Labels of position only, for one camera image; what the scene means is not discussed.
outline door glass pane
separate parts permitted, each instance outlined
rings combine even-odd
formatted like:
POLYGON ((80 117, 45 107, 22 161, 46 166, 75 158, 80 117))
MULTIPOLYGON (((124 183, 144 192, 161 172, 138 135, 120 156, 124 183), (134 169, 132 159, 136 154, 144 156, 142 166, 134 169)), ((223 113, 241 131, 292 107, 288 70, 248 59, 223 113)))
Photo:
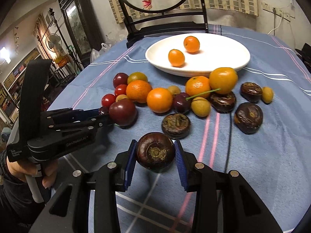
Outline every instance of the door glass pane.
POLYGON ((84 54, 88 51, 91 51, 91 47, 86 38, 84 29, 83 29, 83 26, 82 26, 82 23, 81 23, 79 14, 78 14, 78 10, 76 8, 75 1, 73 1, 68 6, 68 8, 66 9, 66 14, 67 14, 71 29, 73 30, 73 34, 81 50, 81 53, 84 54))

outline pink flower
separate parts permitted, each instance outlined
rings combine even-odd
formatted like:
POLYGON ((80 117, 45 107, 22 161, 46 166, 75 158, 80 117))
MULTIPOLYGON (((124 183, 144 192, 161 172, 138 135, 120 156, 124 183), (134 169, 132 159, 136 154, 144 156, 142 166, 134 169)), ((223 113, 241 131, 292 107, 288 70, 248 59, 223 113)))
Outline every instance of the pink flower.
POLYGON ((143 0, 145 10, 150 10, 152 8, 151 2, 152 0, 143 0))

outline screw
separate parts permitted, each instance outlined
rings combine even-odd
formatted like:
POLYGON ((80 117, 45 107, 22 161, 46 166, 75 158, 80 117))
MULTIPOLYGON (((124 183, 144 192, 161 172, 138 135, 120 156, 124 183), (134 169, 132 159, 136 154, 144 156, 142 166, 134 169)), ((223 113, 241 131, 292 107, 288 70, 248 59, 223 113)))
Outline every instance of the screw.
POLYGON ((110 168, 110 169, 113 169, 117 166, 117 164, 115 162, 110 162, 108 163, 107 167, 110 168))
POLYGON ((230 175, 231 175, 232 177, 237 177, 237 176, 238 176, 238 171, 232 170, 232 171, 230 172, 230 175))
POLYGON ((203 169, 203 168, 204 168, 204 164, 198 162, 198 163, 195 164, 195 168, 197 168, 197 169, 203 169))
POLYGON ((82 174, 82 172, 80 170, 75 170, 73 171, 73 176, 78 177, 82 174))

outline small orange fruit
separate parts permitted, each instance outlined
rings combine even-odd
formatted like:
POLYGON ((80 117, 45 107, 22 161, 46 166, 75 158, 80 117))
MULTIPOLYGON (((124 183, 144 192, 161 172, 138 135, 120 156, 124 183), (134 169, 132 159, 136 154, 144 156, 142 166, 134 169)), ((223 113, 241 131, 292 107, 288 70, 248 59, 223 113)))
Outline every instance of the small orange fruit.
POLYGON ((185 63, 185 56, 180 50, 170 50, 169 62, 173 67, 181 67, 185 63))
POLYGON ((196 53, 200 49, 200 42, 194 36, 188 36, 183 41, 183 45, 187 52, 196 53))
MULTIPOLYGON (((210 81, 205 76, 192 77, 186 82, 186 93, 190 96, 194 96, 210 90, 210 81)), ((207 98, 209 95, 210 93, 206 93, 200 95, 200 97, 207 98)))
POLYGON ((172 107, 173 96, 164 88, 152 89, 147 96, 147 105, 155 113, 165 113, 172 107))
POLYGON ((143 80, 135 80, 126 87, 126 95, 132 101, 146 103, 147 95, 151 90, 152 87, 148 82, 143 80))
POLYGON ((220 89, 217 94, 228 94, 238 82, 238 75, 231 67, 216 68, 210 73, 210 86, 212 89, 220 89))

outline white bowl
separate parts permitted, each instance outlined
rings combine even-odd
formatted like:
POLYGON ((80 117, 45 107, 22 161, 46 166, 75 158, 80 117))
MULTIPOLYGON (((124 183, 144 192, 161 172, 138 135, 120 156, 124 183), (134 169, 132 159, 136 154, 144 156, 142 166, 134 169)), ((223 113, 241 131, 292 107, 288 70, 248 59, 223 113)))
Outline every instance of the white bowl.
POLYGON ((239 71, 250 60, 247 48, 234 39, 216 34, 187 33, 162 39, 150 46, 146 59, 156 68, 174 75, 183 77, 209 76, 210 72, 218 67, 232 67, 239 71), (194 36, 200 41, 200 51, 197 54, 188 53, 183 41, 188 36, 194 36), (171 66, 168 53, 178 49, 185 55, 185 64, 182 67, 171 66))

